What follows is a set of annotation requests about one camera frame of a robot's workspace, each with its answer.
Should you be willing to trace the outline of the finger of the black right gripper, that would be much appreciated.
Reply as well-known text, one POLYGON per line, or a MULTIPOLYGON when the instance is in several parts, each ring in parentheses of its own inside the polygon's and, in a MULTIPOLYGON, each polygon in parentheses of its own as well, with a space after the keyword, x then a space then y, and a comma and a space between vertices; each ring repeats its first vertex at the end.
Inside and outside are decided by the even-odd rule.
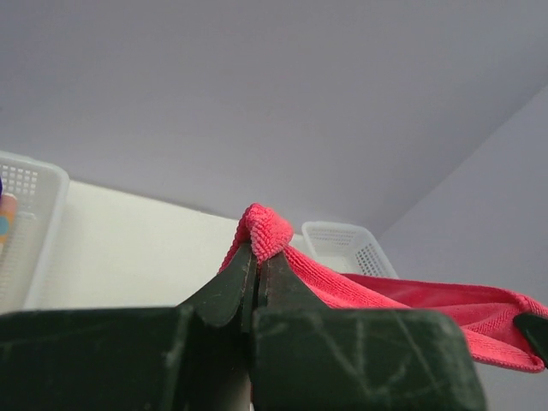
POLYGON ((548 361, 548 320, 534 313, 522 313, 515 316, 514 326, 526 338, 535 354, 548 361))

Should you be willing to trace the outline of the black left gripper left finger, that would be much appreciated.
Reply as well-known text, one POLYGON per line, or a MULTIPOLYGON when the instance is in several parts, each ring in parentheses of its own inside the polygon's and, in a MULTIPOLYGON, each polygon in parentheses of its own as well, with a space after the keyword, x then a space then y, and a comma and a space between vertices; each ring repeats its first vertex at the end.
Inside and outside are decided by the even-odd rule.
POLYGON ((1 317, 4 410, 248 410, 256 259, 167 307, 41 309, 1 317))

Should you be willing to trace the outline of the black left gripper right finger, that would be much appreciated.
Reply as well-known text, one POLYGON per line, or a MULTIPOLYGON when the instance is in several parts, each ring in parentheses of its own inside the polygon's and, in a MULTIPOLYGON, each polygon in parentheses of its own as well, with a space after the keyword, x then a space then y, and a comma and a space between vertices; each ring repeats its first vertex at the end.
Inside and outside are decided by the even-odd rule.
POLYGON ((442 313, 329 308, 280 254, 259 275, 256 409, 485 409, 464 335, 442 313))

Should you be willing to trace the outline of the pink towel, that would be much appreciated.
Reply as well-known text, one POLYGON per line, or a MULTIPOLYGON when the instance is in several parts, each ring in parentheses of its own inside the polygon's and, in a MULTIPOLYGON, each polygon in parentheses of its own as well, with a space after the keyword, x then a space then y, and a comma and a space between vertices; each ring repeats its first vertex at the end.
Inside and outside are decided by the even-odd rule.
POLYGON ((331 308, 427 309, 450 317, 461 328, 474 360, 521 372, 542 372, 547 361, 514 324, 516 316, 546 317, 532 297, 484 285, 429 283, 339 273, 292 247, 291 224, 269 207, 251 204, 243 213, 221 266, 248 242, 259 263, 282 253, 296 276, 331 308))

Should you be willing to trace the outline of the blue orange dotted towel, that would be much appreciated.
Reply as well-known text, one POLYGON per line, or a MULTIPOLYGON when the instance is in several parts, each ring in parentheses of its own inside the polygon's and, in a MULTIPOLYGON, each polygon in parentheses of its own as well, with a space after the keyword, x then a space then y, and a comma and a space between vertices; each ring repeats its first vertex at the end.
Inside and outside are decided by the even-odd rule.
POLYGON ((0 253, 3 253, 4 247, 8 241, 9 232, 15 221, 17 209, 18 200, 13 194, 1 195, 0 253))

